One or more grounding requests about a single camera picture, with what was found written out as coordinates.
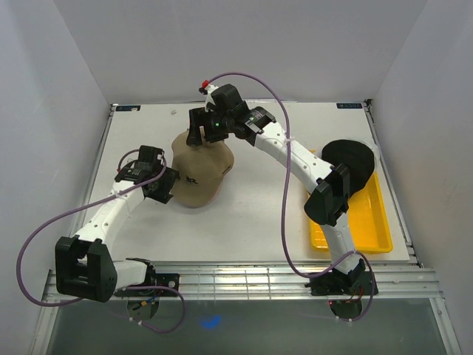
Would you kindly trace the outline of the black cap white logo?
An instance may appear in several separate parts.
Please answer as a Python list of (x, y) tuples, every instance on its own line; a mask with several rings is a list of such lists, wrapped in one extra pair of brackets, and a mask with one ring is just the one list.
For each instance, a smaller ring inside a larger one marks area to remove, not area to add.
[(375, 171), (374, 152), (364, 143), (352, 140), (329, 142), (321, 151), (321, 159), (334, 167), (346, 166), (350, 173), (350, 196), (362, 190)]

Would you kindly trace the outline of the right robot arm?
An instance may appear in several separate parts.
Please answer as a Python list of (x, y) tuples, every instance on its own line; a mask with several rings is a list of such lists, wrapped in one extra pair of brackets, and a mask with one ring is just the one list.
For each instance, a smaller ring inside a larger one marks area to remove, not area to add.
[(348, 222), (349, 200), (366, 186), (375, 170), (371, 148), (341, 139), (329, 142), (317, 157), (290, 138), (289, 127), (282, 126), (269, 111), (260, 106), (249, 108), (235, 86), (218, 87), (205, 81), (200, 92), (206, 96), (205, 105), (190, 111), (186, 143), (219, 143), (235, 135), (281, 163), (287, 176), (298, 178), (309, 194), (304, 212), (321, 226), (331, 256), (332, 269), (320, 276), (309, 275), (310, 285), (352, 293), (361, 284), (366, 263), (355, 250)]

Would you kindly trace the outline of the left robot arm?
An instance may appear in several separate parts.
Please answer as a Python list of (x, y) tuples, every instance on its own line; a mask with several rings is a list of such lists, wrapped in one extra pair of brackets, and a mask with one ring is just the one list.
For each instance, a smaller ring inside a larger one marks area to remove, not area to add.
[(141, 146), (137, 160), (120, 169), (108, 197), (89, 221), (56, 243), (57, 291), (98, 302), (128, 288), (143, 296), (151, 294), (157, 286), (151, 263), (136, 257), (114, 260), (111, 249), (132, 212), (146, 199), (168, 203), (177, 179), (162, 149)]

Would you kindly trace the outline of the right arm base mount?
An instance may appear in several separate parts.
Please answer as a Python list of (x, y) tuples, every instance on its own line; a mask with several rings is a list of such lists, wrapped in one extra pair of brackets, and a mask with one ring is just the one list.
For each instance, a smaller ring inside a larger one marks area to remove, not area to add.
[(309, 282), (304, 286), (310, 289), (312, 296), (351, 296), (359, 295), (361, 291), (363, 291), (363, 295), (370, 295), (373, 284), (372, 276), (368, 271), (364, 271), (352, 285), (349, 285), (342, 277), (329, 272), (323, 276), (309, 279)]

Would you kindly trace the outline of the pink baseball cap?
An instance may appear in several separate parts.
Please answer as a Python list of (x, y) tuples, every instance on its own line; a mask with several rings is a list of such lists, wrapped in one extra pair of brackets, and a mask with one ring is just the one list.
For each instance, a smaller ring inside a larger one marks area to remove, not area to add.
[(222, 188), (222, 184), (220, 184), (217, 188), (217, 190), (215, 191), (215, 193), (213, 193), (213, 195), (210, 197), (208, 203), (211, 203), (212, 201), (215, 200), (215, 198), (219, 195), (220, 191), (221, 191), (221, 188)]

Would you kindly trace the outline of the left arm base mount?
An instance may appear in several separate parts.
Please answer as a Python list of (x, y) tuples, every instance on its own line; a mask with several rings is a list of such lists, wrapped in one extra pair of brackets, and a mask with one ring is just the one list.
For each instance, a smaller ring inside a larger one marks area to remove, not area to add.
[(154, 284), (160, 289), (154, 291), (156, 297), (176, 297), (180, 287), (180, 275), (176, 273), (156, 274)]

